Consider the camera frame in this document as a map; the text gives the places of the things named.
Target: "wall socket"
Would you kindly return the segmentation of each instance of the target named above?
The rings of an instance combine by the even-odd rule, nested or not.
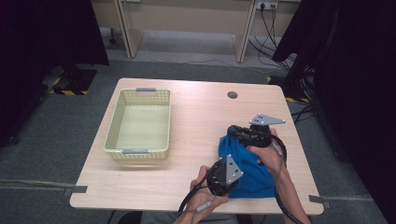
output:
[[[256,8],[262,10],[262,4],[265,4],[264,10],[274,10],[277,8],[278,2],[278,0],[259,0]]]

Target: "basket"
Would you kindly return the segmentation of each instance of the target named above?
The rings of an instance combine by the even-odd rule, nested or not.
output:
[[[170,90],[120,91],[105,141],[115,161],[165,160],[169,147]]]

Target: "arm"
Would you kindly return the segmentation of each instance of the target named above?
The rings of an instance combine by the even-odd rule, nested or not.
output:
[[[205,177],[205,174],[208,170],[209,167],[201,166],[198,177],[191,181],[190,189],[192,189]],[[229,200],[228,195],[222,197],[215,196],[210,192],[208,188],[200,189],[190,199],[190,201],[186,205],[186,209],[174,223],[175,224],[198,223],[205,217],[209,216],[209,214],[211,214],[216,207],[218,207],[223,203],[227,203],[228,200]],[[210,203],[210,205],[206,208],[203,208],[200,211],[197,211],[197,208],[198,207],[202,208],[202,205],[205,203]]]
[[[271,129],[271,134],[276,135],[276,130]],[[311,223],[303,209],[303,206],[301,205],[300,199],[298,198],[297,191],[291,181],[286,164],[283,161],[283,158],[281,158],[273,149],[273,146],[247,147],[247,150],[258,155],[258,162],[262,161],[267,167],[268,172],[276,182],[277,193],[286,209],[304,224]],[[294,223],[288,217],[284,217],[285,223]]]

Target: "blue fabric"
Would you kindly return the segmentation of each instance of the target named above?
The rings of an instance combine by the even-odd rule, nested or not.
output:
[[[230,198],[275,197],[274,179],[267,168],[257,163],[256,154],[250,153],[236,137],[227,134],[220,138],[219,156],[225,160],[230,154],[244,172],[238,179],[238,186],[231,190]]]

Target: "silver bracket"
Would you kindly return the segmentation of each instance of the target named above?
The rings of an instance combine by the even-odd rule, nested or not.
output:
[[[227,185],[231,185],[237,179],[239,179],[244,174],[236,165],[235,161],[231,157],[231,155],[227,156],[227,166],[226,166],[226,178],[227,178]]]
[[[284,119],[277,119],[273,117],[266,116],[264,114],[258,114],[256,117],[250,120],[250,124],[254,125],[271,125],[271,124],[281,124],[286,123]]]

